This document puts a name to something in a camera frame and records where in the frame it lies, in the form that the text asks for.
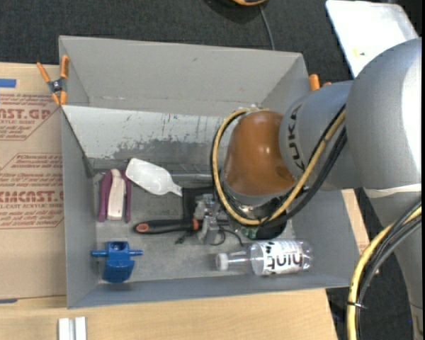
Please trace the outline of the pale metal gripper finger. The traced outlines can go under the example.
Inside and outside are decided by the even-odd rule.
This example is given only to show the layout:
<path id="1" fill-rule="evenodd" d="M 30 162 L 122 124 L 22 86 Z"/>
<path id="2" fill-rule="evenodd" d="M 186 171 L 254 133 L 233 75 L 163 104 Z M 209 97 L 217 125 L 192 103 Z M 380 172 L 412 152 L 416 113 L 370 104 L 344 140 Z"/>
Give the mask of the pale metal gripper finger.
<path id="1" fill-rule="evenodd" d="M 218 206 L 214 195 L 195 197 L 194 218 L 217 217 Z"/>
<path id="2" fill-rule="evenodd" d="M 201 244 L 217 244 L 219 239 L 220 226 L 216 218 L 205 217 L 203 219 L 202 227 L 197 234 L 198 240 Z"/>

